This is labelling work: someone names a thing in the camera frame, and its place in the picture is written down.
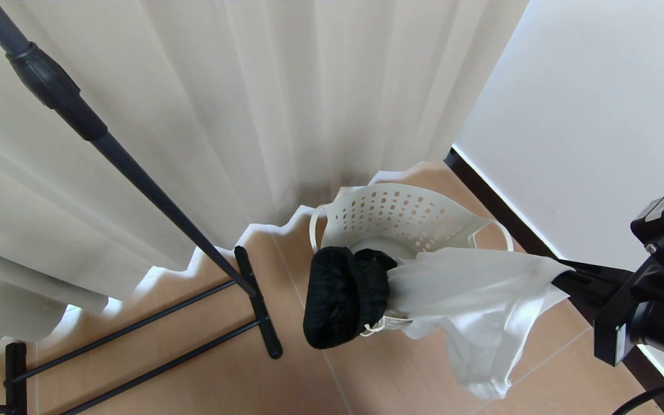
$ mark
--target floor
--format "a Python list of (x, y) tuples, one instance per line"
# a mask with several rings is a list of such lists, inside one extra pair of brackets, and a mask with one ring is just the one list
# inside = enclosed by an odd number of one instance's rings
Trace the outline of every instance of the floor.
[[(421, 167), (401, 182), (491, 216), (443, 163)], [(480, 401), (458, 386), (441, 333), (412, 341), (383, 331), (326, 352), (312, 349), (301, 330), (312, 255), (309, 216), (300, 210), (284, 228), (260, 226), (244, 242), (284, 344), (280, 360), (267, 356), (260, 331), (253, 329), (85, 413), (608, 415), (643, 391), (624, 366), (611, 368), (593, 358), (592, 329), (567, 301), (538, 319), (512, 373), (513, 386), (500, 401)], [(484, 229), (477, 241), (479, 247), (503, 248), (497, 229)], [(30, 345), (29, 363), (47, 362), (227, 278), (200, 255), (192, 266), (198, 267), (194, 277), (171, 271), (147, 276), (119, 312), (118, 305), (98, 316), (69, 310), (49, 337)], [(30, 379), (29, 411), (62, 412), (251, 318), (247, 297), (230, 287)], [(650, 402), (632, 414), (657, 413)]]

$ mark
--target white plastic basket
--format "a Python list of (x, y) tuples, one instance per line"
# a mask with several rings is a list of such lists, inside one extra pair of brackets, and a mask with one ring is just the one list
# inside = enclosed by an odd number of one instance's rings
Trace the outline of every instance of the white plastic basket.
[[(488, 224), (501, 229), (507, 250), (514, 241), (506, 228), (495, 220), (472, 214), (454, 200), (421, 187), (396, 183), (370, 184), (321, 205), (309, 223), (311, 248), (317, 252), (316, 221), (327, 212), (327, 227), (321, 247), (366, 248), (385, 252), (395, 260), (413, 259), (419, 252), (443, 247), (477, 248), (475, 235)], [(373, 327), (376, 331), (398, 329), (409, 320), (387, 312)]]

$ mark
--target curtain fold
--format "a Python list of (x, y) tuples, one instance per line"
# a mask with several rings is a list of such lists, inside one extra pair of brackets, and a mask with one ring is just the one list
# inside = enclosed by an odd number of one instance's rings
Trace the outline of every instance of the curtain fold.
[[(7, 0), (196, 225), (249, 223), (442, 160), (527, 0)], [(0, 49), (0, 257), (124, 299), (193, 245), (41, 105)]]

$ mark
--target clothes rack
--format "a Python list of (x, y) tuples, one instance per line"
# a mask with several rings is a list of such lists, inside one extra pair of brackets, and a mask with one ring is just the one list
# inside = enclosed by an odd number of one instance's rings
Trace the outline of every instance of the clothes rack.
[(63, 68), (50, 58), (47, 53), (37, 47), (34, 42), (29, 41), (14, 22), (11, 21), (9, 16), (7, 16), (7, 13), (2, 10), (1, 6), (0, 46), (5, 50), (7, 59), (12, 64), (17, 76), (40, 99), (40, 102), (51, 108), (51, 110), (55, 110), (82, 139), (94, 145), (124, 177), (153, 202), (166, 217), (173, 221), (199, 249), (231, 278), (229, 281), (213, 286), (190, 299), (183, 300), (121, 330), (114, 331), (114, 333), (108, 336), (97, 339), (97, 341), (90, 342), (79, 349), (57, 357), (50, 362), (30, 368), (30, 370), (26, 368), (27, 345), (23, 342), (8, 344), (5, 350), (5, 391), (7, 400), (6, 404), (0, 405), (0, 413), (27, 415), (28, 378), (79, 357), (96, 347), (114, 341), (131, 331), (139, 329), (159, 318), (181, 310), (188, 305), (198, 302), (198, 300), (203, 300), (235, 284), (240, 286), (248, 294), (248, 297), (250, 297), (250, 304), (255, 313), (255, 319), (216, 339), (212, 339), (203, 346), (197, 347), (158, 368), (148, 371), (144, 375), (137, 376), (137, 378), (123, 383), (98, 397), (66, 410), (63, 414), (72, 415), (83, 412), (111, 397), (138, 386), (138, 384), (155, 378), (155, 376), (161, 375), (164, 371), (181, 365), (219, 346), (219, 344), (223, 344), (223, 342), (245, 333), (245, 331), (255, 326), (261, 331), (269, 356), (273, 359), (280, 358), (284, 350), (271, 322), (260, 286), (258, 286), (258, 281), (253, 273), (247, 250), (240, 246), (235, 247), (235, 258), (237, 259), (239, 271), (235, 270), (231, 263), (219, 253), (214, 245), (196, 228), (192, 221), (168, 197), (163, 189), (150, 178), (145, 170), (129, 155), (127, 150), (119, 144), (118, 140), (111, 135), (105, 123), (90, 108), (89, 104), (82, 99), (80, 96), (81, 90), (79, 90), (79, 87), (76, 86), (76, 83), (72, 81)]

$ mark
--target black baseboard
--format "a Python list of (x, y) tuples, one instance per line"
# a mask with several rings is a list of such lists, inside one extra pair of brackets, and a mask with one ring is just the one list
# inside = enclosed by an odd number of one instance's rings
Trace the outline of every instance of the black baseboard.
[[(504, 200), (488, 186), (483, 178), (454, 149), (450, 150), (450, 153), (445, 158), (445, 163), (465, 186), (473, 192), (475, 197), (480, 200), (496, 220), (509, 230), (509, 233), (522, 245), (525, 251), (534, 255), (556, 258), (555, 252), (546, 246), (545, 242), (524, 221), (520, 220), (519, 216), (508, 207)], [(593, 323), (593, 316), (595, 315), (593, 310), (585, 307), (583, 304), (572, 301), (572, 299), (571, 302), (589, 323)], [(646, 390), (664, 384), (664, 376), (659, 373), (657, 368), (637, 348), (632, 349), (629, 355), (624, 358), (624, 365), (627, 366), (632, 375), (637, 378), (637, 381)], [(664, 412), (664, 394), (657, 397), (655, 403)]]

